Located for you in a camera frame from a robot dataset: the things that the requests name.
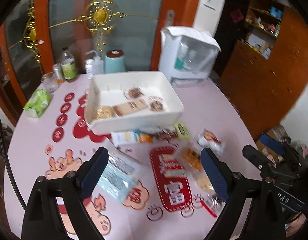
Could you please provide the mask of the light blue snack packet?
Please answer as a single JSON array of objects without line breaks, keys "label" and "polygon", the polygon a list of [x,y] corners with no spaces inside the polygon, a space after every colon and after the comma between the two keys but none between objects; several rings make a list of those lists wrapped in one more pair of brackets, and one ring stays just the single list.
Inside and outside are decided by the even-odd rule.
[{"label": "light blue snack packet", "polygon": [[141,171],[142,165],[138,161],[120,152],[111,152],[97,186],[122,204],[138,184]]}]

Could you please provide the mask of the green pineapple cake packet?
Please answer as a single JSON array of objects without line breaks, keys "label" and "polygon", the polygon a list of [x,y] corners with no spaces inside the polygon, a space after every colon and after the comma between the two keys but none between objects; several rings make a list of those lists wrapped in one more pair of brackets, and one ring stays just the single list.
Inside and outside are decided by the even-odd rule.
[{"label": "green pineapple cake packet", "polygon": [[176,122],[173,124],[173,127],[175,129],[175,132],[177,133],[178,139],[179,140],[190,140],[191,135],[188,131],[188,128],[186,124],[182,121]]}]

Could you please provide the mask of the brown chocolate snack packet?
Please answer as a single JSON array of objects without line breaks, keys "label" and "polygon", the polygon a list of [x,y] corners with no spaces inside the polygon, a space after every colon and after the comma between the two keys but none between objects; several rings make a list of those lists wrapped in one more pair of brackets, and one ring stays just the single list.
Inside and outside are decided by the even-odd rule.
[{"label": "brown chocolate snack packet", "polygon": [[157,140],[169,140],[178,138],[178,134],[174,127],[162,128],[158,133],[154,135]]}]

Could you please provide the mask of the yellow rice cracker snack pack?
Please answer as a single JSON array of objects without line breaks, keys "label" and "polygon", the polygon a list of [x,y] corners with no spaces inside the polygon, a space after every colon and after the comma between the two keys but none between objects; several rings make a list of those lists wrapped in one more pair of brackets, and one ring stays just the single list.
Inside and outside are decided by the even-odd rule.
[{"label": "yellow rice cracker snack pack", "polygon": [[115,117],[115,111],[111,106],[100,106],[96,111],[97,120],[104,120]]}]

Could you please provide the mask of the small dark candy packet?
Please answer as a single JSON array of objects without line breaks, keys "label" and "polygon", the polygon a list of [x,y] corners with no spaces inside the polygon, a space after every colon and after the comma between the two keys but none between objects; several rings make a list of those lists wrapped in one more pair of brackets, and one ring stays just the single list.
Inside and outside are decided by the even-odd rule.
[{"label": "small dark candy packet", "polygon": [[216,194],[208,195],[205,201],[205,204],[211,213],[215,216],[219,216],[222,212],[223,208],[225,207],[225,202],[220,199]]}]

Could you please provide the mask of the clear cracker snack pack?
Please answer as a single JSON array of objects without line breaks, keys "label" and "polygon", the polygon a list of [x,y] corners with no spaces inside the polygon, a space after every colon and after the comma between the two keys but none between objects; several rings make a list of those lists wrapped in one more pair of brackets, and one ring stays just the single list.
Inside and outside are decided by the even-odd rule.
[{"label": "clear cracker snack pack", "polygon": [[204,192],[215,195],[214,187],[201,163],[201,154],[198,148],[188,142],[179,150],[179,161],[192,176],[197,186]]}]

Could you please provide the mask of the white red snack pouch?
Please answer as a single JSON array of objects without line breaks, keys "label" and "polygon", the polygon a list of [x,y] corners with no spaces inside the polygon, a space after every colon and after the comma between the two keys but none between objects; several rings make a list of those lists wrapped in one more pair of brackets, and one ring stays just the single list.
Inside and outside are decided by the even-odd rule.
[{"label": "white red snack pouch", "polygon": [[223,155],[225,150],[225,144],[222,143],[217,137],[214,135],[212,131],[207,129],[202,130],[197,137],[197,143],[204,148],[210,148],[213,152]]}]

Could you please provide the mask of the wooden shelf cabinet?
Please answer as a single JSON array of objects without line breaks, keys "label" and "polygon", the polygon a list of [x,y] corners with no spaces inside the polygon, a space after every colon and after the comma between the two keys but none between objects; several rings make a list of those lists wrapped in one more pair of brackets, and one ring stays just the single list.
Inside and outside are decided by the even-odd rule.
[{"label": "wooden shelf cabinet", "polygon": [[308,83],[308,25],[272,0],[251,0],[244,41],[237,41],[220,86],[252,138],[279,125]]}]

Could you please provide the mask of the white orange snack bar packet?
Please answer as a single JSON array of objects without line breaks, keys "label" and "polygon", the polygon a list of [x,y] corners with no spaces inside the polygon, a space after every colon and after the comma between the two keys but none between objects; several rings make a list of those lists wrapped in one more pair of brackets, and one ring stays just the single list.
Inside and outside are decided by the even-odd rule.
[{"label": "white orange snack bar packet", "polygon": [[153,136],[140,131],[111,132],[112,143],[115,147],[132,144],[153,143]]}]

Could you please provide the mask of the brown pastry packet in bin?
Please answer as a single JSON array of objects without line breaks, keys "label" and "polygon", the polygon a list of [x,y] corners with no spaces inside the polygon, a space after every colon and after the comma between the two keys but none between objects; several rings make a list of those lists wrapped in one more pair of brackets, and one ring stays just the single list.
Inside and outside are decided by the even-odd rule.
[{"label": "brown pastry packet in bin", "polygon": [[135,99],[116,106],[113,109],[118,116],[125,116],[133,114],[145,109],[148,109],[148,105],[143,99]]}]

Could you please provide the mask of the clear glass cup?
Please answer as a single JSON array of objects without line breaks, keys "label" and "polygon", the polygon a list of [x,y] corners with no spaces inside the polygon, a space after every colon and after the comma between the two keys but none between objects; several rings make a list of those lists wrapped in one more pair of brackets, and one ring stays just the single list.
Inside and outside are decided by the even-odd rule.
[{"label": "clear glass cup", "polygon": [[59,88],[59,84],[57,83],[57,80],[53,72],[44,74],[41,78],[41,82],[43,84],[44,89],[49,94],[54,93]]}]

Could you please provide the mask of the dark snack pack in bin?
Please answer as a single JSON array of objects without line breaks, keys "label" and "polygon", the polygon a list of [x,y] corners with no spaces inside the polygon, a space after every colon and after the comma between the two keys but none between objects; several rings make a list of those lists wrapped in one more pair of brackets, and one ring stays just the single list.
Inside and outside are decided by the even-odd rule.
[{"label": "dark snack pack in bin", "polygon": [[131,88],[131,89],[124,89],[123,95],[126,99],[133,100],[133,99],[143,97],[144,93],[142,92],[142,90],[139,87],[134,87],[134,88]]}]

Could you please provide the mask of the green label bottle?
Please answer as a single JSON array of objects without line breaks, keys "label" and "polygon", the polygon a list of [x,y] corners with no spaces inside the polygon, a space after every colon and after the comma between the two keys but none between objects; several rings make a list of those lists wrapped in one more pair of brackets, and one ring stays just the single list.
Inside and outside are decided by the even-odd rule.
[{"label": "green label bottle", "polygon": [[67,47],[63,48],[61,55],[61,67],[65,81],[73,82],[77,79],[75,58]]}]

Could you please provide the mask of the light blue canister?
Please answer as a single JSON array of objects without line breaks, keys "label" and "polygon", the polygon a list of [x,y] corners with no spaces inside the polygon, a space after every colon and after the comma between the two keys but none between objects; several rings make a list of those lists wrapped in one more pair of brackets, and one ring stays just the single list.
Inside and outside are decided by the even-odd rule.
[{"label": "light blue canister", "polygon": [[105,56],[105,73],[125,72],[125,55],[122,50],[109,50]]}]

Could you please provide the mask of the glass door with gold ornament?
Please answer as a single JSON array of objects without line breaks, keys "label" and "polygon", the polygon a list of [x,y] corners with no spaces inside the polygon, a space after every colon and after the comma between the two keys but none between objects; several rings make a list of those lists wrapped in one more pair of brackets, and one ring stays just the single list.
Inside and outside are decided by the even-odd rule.
[{"label": "glass door with gold ornament", "polygon": [[192,26],[199,0],[18,0],[0,26],[11,87],[24,105],[68,47],[83,70],[88,50],[125,52],[128,69],[158,69],[160,30]]}]

